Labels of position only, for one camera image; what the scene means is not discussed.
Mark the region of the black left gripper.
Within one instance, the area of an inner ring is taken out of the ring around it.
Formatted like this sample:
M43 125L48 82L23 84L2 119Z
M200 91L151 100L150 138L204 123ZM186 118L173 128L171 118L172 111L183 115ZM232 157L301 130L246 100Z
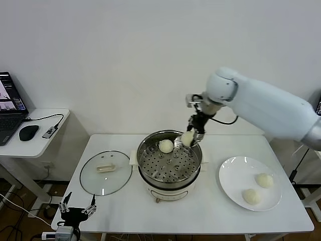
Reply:
M64 221L64 226L79 226L79 224L88 219L96 211L96 198L93 194L90 205L84 209L79 207L68 207L68 202L72 192L64 197L62 202L59 203L59 211L61 218Z

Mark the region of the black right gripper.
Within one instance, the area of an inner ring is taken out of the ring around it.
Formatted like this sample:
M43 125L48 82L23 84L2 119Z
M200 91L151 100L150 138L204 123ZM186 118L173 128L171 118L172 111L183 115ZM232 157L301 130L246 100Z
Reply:
M196 146L204 138L205 125L210 119L209 115L199 111L192 115L188 120L187 132L193 132L192 146Z

